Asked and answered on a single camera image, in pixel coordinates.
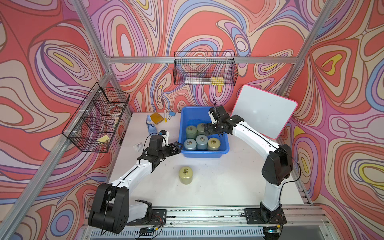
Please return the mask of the blue plastic basket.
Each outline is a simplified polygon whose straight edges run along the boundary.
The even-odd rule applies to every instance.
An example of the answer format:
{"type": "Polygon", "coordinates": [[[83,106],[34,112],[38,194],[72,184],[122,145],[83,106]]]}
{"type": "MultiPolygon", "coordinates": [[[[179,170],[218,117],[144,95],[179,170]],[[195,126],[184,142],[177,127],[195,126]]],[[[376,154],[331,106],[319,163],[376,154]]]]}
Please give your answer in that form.
{"type": "Polygon", "coordinates": [[[205,125],[211,122],[210,107],[185,107],[181,111],[179,142],[186,158],[220,158],[230,150],[227,134],[208,135],[205,125]]]}

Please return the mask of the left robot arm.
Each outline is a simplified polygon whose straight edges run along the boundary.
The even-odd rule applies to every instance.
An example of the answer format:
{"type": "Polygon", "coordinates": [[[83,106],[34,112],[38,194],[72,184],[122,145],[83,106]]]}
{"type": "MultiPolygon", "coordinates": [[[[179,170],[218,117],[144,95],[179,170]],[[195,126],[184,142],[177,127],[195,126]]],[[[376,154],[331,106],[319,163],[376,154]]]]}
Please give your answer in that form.
{"type": "Polygon", "coordinates": [[[110,184],[100,184],[89,213],[88,225],[118,234],[128,223],[149,224],[155,218],[152,203],[136,200],[131,204],[130,193],[154,172],[162,160],[180,154],[182,148],[179,142],[154,149],[148,147],[123,176],[110,184]]]}

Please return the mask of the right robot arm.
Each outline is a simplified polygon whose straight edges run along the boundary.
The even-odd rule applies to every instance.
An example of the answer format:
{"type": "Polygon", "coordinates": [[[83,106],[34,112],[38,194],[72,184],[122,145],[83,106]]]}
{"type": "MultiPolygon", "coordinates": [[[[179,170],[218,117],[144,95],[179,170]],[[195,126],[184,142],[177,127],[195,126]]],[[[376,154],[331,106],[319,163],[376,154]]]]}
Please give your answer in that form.
{"type": "Polygon", "coordinates": [[[228,114],[209,113],[211,122],[205,124],[207,135],[233,135],[264,158],[262,176],[266,181],[265,193],[260,203],[259,216],[264,223],[270,223],[278,215],[282,215],[281,195],[284,184],[293,170],[292,150],[288,145],[279,145],[254,130],[243,118],[228,114]]]}

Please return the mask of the yellow item in back basket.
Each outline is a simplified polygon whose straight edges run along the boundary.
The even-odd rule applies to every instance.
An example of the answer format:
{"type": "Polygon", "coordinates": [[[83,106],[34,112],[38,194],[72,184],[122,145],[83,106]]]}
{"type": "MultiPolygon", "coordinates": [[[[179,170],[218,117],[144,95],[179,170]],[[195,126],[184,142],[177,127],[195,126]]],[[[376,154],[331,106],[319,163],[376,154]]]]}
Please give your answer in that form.
{"type": "Polygon", "coordinates": [[[224,86],[225,83],[224,77],[211,77],[212,86],[224,86]]]}

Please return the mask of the white tube in back basket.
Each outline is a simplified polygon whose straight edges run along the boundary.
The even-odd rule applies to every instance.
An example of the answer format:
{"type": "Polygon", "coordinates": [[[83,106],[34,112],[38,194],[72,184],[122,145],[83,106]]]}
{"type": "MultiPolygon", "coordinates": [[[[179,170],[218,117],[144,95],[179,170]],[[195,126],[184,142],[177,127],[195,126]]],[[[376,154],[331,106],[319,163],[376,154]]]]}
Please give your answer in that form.
{"type": "Polygon", "coordinates": [[[211,85],[211,78],[201,78],[201,77],[187,77],[185,79],[185,84],[187,85],[211,85]]]}

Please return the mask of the yellow sponge in left basket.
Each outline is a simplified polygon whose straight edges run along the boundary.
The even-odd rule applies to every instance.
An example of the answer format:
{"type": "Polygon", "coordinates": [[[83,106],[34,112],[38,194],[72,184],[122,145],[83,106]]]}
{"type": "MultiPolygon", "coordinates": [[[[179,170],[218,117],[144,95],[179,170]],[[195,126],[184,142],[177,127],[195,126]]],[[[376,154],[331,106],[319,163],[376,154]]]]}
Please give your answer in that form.
{"type": "Polygon", "coordinates": [[[110,137],[108,135],[104,135],[102,136],[101,138],[97,139],[96,142],[98,144],[105,144],[105,143],[108,143],[110,141],[110,137]]]}

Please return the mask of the white plastic clip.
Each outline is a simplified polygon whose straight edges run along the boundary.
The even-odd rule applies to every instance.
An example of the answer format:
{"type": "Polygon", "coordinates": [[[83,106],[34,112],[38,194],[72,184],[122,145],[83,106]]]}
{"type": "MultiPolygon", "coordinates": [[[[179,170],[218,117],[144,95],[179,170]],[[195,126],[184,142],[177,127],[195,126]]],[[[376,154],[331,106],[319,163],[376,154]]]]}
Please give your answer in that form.
{"type": "Polygon", "coordinates": [[[142,152],[143,150],[143,144],[142,143],[137,143],[133,146],[133,149],[136,151],[136,152],[142,152]]]}

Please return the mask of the blue binder clip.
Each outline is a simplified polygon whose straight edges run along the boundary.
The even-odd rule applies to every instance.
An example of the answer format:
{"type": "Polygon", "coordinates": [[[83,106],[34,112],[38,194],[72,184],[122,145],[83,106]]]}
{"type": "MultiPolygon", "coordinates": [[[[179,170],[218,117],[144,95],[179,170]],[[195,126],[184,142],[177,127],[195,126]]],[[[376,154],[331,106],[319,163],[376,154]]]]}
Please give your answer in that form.
{"type": "Polygon", "coordinates": [[[170,111],[170,112],[169,112],[168,121],[169,121],[172,117],[174,117],[175,115],[176,115],[175,112],[170,111]]]}

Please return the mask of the yellow leather wallet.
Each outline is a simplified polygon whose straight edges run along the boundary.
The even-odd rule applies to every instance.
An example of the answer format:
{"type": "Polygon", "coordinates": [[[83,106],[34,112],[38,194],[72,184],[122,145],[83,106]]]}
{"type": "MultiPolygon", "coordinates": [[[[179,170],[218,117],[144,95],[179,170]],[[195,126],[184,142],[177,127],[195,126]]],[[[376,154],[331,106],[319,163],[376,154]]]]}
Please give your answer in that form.
{"type": "Polygon", "coordinates": [[[164,121],[164,118],[161,114],[159,113],[153,113],[150,115],[150,118],[151,118],[151,121],[158,125],[159,123],[161,123],[162,121],[164,121]]]}

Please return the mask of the white yellow marker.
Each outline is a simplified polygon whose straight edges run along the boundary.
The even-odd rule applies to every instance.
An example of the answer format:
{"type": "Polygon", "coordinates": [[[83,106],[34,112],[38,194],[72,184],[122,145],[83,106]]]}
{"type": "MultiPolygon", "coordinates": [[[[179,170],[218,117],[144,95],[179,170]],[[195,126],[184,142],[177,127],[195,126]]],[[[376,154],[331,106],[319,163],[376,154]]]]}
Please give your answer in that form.
{"type": "Polygon", "coordinates": [[[165,121],[165,123],[167,123],[167,111],[164,109],[164,121],[165,121]]]}

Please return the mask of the white board pink frame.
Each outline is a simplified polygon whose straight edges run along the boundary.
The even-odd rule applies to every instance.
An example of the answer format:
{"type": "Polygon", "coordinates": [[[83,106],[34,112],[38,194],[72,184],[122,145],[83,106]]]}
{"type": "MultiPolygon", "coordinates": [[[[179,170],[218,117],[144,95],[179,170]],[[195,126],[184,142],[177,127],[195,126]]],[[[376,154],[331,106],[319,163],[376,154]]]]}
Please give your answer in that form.
{"type": "Polygon", "coordinates": [[[297,107],[298,103],[294,100],[244,85],[232,114],[243,118],[260,134],[275,140],[297,107]]]}

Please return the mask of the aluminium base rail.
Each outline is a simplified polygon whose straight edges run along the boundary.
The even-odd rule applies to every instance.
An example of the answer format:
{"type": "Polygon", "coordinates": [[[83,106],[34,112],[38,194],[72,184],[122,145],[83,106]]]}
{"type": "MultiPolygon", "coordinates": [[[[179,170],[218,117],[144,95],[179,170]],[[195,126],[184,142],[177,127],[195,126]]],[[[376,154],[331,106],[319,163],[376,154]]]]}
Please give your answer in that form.
{"type": "Polygon", "coordinates": [[[321,207],[288,205],[269,223],[256,216],[255,206],[159,207],[166,213],[158,230],[125,226],[119,234],[94,227],[82,229],[80,240],[336,240],[321,207]]]}

